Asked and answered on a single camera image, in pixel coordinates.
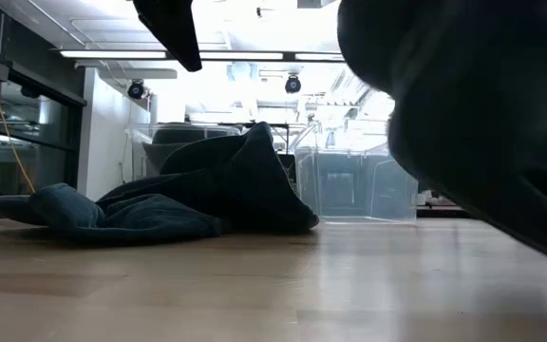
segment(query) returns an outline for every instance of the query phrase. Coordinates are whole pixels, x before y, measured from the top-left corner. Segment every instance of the fluorescent light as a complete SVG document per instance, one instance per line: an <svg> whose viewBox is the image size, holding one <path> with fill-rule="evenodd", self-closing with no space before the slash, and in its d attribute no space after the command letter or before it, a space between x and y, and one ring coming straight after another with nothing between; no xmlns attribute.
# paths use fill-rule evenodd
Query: fluorescent light
<svg viewBox="0 0 547 342"><path fill-rule="evenodd" d="M284 55L279 52L201 52L202 59L223 59L223 60L261 60L281 61Z"/></svg>
<svg viewBox="0 0 547 342"><path fill-rule="evenodd" d="M86 59L167 59L165 51L107 51L107 50L61 50L67 58Z"/></svg>
<svg viewBox="0 0 547 342"><path fill-rule="evenodd" d="M294 58L298 61L345 61L341 53L297 53Z"/></svg>

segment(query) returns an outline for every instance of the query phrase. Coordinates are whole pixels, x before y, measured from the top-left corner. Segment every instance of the clear plastic bin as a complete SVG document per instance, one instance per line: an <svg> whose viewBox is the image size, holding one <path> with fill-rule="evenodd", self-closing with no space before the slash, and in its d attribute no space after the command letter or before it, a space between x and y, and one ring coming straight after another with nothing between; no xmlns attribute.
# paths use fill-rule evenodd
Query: clear plastic bin
<svg viewBox="0 0 547 342"><path fill-rule="evenodd" d="M207 123L134 125L128 129L132 140L132 178L139 180L159 175L168 156L188 143L239 134L237 127Z"/></svg>
<svg viewBox="0 0 547 342"><path fill-rule="evenodd" d="M390 156L386 127L314 123L293 142L299 197L323 221L415 222L418 183Z"/></svg>

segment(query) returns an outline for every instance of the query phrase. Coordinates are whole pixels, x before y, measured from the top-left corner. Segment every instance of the dark object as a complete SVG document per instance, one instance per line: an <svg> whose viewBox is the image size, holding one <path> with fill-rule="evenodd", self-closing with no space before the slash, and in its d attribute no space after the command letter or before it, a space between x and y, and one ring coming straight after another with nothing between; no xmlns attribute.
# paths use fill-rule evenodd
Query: dark object
<svg viewBox="0 0 547 342"><path fill-rule="evenodd" d="M142 100L149 95L149 89L144 86L143 80L134 80L128 88L128 96L134 100Z"/></svg>
<svg viewBox="0 0 547 342"><path fill-rule="evenodd" d="M353 120L353 119L356 119L357 117L358 117L358 108L355 107L355 108L350 108L348 110L348 114L344 115L343 119Z"/></svg>
<svg viewBox="0 0 547 342"><path fill-rule="evenodd" d="M41 95L39 92L26 86L23 86L20 88L20 93L23 94L23 96L28 97L30 99L37 99Z"/></svg>
<svg viewBox="0 0 547 342"><path fill-rule="evenodd" d="M96 203L58 184L30 197L0 198L0 213L43 221L83 243L210 238L230 229L305 233L318 222L292 191L266 123L243 136L182 147L161 176L124 184Z"/></svg>
<svg viewBox="0 0 547 342"><path fill-rule="evenodd" d="M284 86L284 88L289 94L296 94L301 91L301 81L299 81L299 77L297 75L289 76L289 79L286 81L286 85Z"/></svg>
<svg viewBox="0 0 547 342"><path fill-rule="evenodd" d="M417 219L473 219L465 210L450 208L449 210L417 209Z"/></svg>
<svg viewBox="0 0 547 342"><path fill-rule="evenodd" d="M344 0L338 19L349 67L396 101L398 163L547 255L547 1Z"/></svg>
<svg viewBox="0 0 547 342"><path fill-rule="evenodd" d="M187 71L201 70L193 0L133 0L141 22Z"/></svg>

